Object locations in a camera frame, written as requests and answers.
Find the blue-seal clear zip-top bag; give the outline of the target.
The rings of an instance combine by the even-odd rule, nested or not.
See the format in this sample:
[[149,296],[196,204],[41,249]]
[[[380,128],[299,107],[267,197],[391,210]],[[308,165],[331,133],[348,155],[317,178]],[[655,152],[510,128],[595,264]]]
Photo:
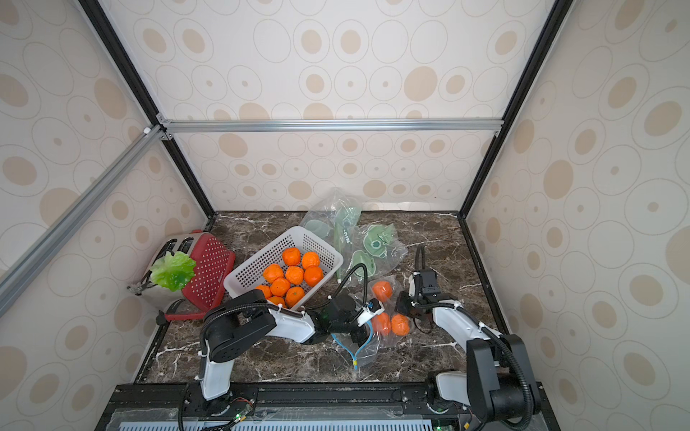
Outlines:
[[411,319],[395,312],[395,301],[402,292],[402,285],[393,275],[370,281],[369,298],[379,301],[382,312],[354,332],[332,334],[355,372],[373,364],[381,348],[393,348],[413,332]]

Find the orange toy mandarin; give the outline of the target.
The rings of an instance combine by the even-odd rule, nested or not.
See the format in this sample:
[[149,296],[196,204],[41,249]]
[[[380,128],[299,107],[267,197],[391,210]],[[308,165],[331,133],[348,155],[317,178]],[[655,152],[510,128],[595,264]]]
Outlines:
[[301,252],[296,247],[287,248],[282,251],[282,260],[287,266],[299,266],[301,264]]
[[300,286],[304,282],[304,270],[298,266],[289,266],[284,277],[291,285]]
[[314,251],[306,252],[302,256],[301,266],[303,269],[308,269],[308,268],[312,268],[312,267],[318,268],[320,266],[320,264],[321,264],[320,257]]
[[269,265],[266,269],[264,269],[262,276],[264,280],[271,285],[274,283],[278,278],[283,278],[284,273],[282,267],[278,264],[271,264]]

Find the green-seal clear zip-top bag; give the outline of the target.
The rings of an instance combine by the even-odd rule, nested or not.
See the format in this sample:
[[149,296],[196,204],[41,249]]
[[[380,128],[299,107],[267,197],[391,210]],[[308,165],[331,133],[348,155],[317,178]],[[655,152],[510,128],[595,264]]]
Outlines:
[[364,264],[368,277],[375,278],[391,273],[407,254],[407,247],[399,240],[393,224],[365,224],[354,228],[345,258],[347,269]]

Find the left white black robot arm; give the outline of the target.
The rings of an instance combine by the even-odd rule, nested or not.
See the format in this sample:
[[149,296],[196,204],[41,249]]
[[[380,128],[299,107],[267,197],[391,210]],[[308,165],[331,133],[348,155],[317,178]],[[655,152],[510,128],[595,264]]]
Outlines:
[[266,337],[302,345],[316,345],[347,334],[352,366],[359,369],[361,350],[368,347],[374,330],[367,312],[381,312],[378,300],[368,301],[368,268],[359,263],[349,269],[326,301],[292,311],[253,293],[221,305],[203,318],[199,332],[199,387],[207,407],[231,403],[230,385],[235,359]]

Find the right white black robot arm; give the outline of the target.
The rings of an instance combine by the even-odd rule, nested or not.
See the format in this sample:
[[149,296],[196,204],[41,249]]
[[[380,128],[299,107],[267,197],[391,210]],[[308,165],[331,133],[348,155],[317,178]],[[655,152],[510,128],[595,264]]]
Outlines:
[[438,274],[426,265],[422,245],[415,251],[409,291],[400,294],[395,310],[444,330],[465,352],[465,371],[442,372],[432,378],[437,399],[467,407],[482,424],[528,428],[541,411],[541,398],[524,341],[493,330],[444,293]]

